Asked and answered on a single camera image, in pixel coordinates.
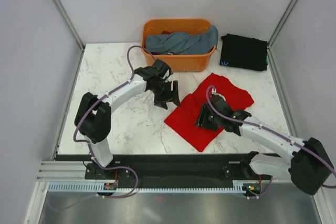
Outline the red t shirt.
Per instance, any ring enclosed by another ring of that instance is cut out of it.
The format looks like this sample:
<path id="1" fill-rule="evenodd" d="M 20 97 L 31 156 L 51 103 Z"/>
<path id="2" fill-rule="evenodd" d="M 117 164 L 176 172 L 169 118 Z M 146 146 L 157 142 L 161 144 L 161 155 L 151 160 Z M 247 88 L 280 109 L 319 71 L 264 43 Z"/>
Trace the red t shirt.
<path id="1" fill-rule="evenodd" d="M 195 121 L 202 105 L 206 102 L 206 90 L 214 85 L 217 91 L 224 95 L 226 102 L 233 110 L 246 109 L 254 104 L 251 95 L 233 85 L 229 79 L 211 73 L 197 89 L 188 94 L 165 120 L 164 123 L 172 128 L 179 136 L 191 144 L 197 151 L 202 152 L 208 144 L 217 137 L 223 128 L 217 131 L 202 129 L 195 126 Z"/>

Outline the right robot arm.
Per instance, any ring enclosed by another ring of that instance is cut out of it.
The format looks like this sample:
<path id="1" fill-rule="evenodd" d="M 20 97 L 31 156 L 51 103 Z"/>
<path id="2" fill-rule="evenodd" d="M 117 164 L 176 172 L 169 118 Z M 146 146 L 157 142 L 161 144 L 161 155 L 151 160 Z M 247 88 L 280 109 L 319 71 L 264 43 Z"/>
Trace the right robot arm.
<path id="1" fill-rule="evenodd" d="M 250 152 L 242 161 L 241 174 L 248 179 L 258 175 L 290 179 L 302 192 L 315 195 L 325 186 L 334 167 L 322 143 L 303 140 L 264 125 L 245 110 L 233 110 L 218 94 L 201 106 L 195 125 L 212 131 L 225 131 L 248 138 L 270 149 L 277 156 Z"/>

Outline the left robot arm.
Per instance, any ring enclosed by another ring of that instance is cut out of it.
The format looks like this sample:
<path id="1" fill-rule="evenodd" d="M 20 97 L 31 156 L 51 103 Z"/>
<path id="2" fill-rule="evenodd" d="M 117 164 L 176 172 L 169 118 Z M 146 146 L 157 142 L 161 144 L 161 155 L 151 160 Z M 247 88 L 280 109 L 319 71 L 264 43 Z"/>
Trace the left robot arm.
<path id="1" fill-rule="evenodd" d="M 169 81 L 172 69 L 164 61 L 157 59 L 154 64 L 133 70 L 129 80 L 99 95 L 87 92 L 83 95 L 75 117 L 75 132 L 73 139 L 80 133 L 89 144 L 93 160 L 98 164 L 97 173 L 103 178 L 111 178 L 115 173 L 107 137 L 111 131 L 112 113 L 131 98 L 151 91 L 154 94 L 153 104 L 156 107 L 168 109 L 167 104 L 180 106 L 178 81 Z"/>

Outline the orange plastic basket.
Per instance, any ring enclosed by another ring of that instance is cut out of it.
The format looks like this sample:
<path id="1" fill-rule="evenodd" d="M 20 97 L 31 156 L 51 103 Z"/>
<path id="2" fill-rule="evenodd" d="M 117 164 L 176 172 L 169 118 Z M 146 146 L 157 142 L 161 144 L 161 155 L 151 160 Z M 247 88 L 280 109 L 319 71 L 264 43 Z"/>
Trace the orange plastic basket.
<path id="1" fill-rule="evenodd" d="M 148 35 L 161 35 L 164 32 L 185 32 L 190 35 L 202 34 L 209 30 L 212 23 L 203 18 L 164 18 L 151 19 L 142 28 L 141 46 L 145 46 Z M 202 72 L 208 66 L 214 46 L 206 54 L 198 55 L 156 55 L 166 62 L 174 72 Z"/>

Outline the grey blue t shirt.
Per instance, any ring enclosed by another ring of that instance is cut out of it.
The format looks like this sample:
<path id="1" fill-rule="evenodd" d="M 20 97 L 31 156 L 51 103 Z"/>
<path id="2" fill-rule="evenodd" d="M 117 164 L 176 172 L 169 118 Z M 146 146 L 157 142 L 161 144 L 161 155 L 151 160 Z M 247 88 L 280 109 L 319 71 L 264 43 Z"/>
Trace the grey blue t shirt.
<path id="1" fill-rule="evenodd" d="M 218 42 L 218 30 L 214 25 L 201 34 L 190 35 L 184 32 L 148 35 L 145 48 L 156 55 L 204 55 Z"/>

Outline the folded black t shirt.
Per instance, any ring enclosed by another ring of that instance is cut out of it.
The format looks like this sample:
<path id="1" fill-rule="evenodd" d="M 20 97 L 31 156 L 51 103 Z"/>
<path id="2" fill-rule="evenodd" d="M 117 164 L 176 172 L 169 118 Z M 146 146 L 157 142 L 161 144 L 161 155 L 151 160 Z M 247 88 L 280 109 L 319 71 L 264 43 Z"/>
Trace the folded black t shirt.
<path id="1" fill-rule="evenodd" d="M 268 43 L 256 38 L 227 34 L 221 36 L 219 65 L 253 71 L 266 71 Z"/>

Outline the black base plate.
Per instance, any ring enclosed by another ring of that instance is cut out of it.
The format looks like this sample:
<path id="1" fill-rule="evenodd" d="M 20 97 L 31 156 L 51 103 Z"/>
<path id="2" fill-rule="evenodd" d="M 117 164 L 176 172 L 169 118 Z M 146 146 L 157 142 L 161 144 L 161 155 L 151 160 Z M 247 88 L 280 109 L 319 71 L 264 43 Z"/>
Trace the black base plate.
<path id="1" fill-rule="evenodd" d="M 87 164 L 85 179 L 116 179 L 122 186 L 215 187 L 235 180 L 268 180 L 241 165 L 244 154 L 115 155 L 104 170 Z"/>

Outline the right aluminium frame post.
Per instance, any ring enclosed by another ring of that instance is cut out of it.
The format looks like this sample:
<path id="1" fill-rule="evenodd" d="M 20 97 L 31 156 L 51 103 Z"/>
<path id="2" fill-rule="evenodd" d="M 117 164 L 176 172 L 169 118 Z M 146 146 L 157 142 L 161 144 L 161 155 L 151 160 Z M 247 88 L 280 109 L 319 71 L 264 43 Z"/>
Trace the right aluminium frame post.
<path id="1" fill-rule="evenodd" d="M 277 37 L 279 36 L 281 30 L 283 29 L 286 21 L 288 20 L 289 16 L 291 15 L 292 11 L 294 10 L 297 2 L 299 0 L 290 0 L 288 5 L 286 6 L 279 22 L 276 25 L 275 30 L 272 32 L 270 39 L 268 40 L 268 48 L 271 48 L 271 46 L 276 41 Z"/>

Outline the aluminium frame post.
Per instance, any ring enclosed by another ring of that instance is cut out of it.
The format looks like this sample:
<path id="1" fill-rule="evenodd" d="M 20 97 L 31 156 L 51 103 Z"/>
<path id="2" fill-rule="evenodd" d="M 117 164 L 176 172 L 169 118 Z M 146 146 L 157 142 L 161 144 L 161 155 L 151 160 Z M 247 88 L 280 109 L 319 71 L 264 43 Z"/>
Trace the aluminium frame post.
<path id="1" fill-rule="evenodd" d="M 289 16 L 291 15 L 292 11 L 294 10 L 297 2 L 299 0 L 290 0 L 288 5 L 286 6 L 279 22 L 276 25 L 275 30 L 272 32 L 270 39 L 268 40 L 268 48 L 271 48 L 271 46 L 276 41 L 277 37 L 279 36 L 281 30 L 283 29 L 286 21 L 288 20 Z"/>
<path id="2" fill-rule="evenodd" d="M 84 52 L 85 50 L 85 45 L 82 41 L 82 39 L 80 38 L 76 28 L 74 27 L 73 22 L 71 21 L 63 3 L 61 0 L 51 0 L 57 10 L 57 12 L 59 13 L 61 19 L 63 20 L 63 22 L 65 23 L 67 29 L 69 30 L 72 38 L 74 39 L 74 41 L 76 42 L 78 48 Z"/>

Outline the aluminium front rail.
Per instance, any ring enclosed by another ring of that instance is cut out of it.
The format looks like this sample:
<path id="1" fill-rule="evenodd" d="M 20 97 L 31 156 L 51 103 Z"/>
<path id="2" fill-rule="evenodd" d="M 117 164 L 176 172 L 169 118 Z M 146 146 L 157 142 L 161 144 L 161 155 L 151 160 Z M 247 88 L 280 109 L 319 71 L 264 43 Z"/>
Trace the aluminium front rail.
<path id="1" fill-rule="evenodd" d="M 85 179 L 86 168 L 79 161 L 43 161 L 37 175 L 39 182 L 76 182 Z"/>

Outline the left aluminium frame post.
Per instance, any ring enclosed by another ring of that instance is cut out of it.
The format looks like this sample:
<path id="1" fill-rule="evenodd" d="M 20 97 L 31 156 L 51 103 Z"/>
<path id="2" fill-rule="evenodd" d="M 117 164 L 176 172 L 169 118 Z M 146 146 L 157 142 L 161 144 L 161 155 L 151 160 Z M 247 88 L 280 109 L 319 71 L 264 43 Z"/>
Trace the left aluminium frame post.
<path id="1" fill-rule="evenodd" d="M 78 48 L 84 52 L 85 50 L 85 45 L 82 41 L 82 39 L 80 38 L 76 28 L 74 27 L 73 22 L 71 21 L 63 3 L 61 0 L 51 0 L 57 10 L 57 12 L 59 13 L 61 19 L 63 20 L 63 22 L 65 23 L 67 29 L 69 30 L 72 38 L 74 39 L 74 41 L 76 42 Z"/>

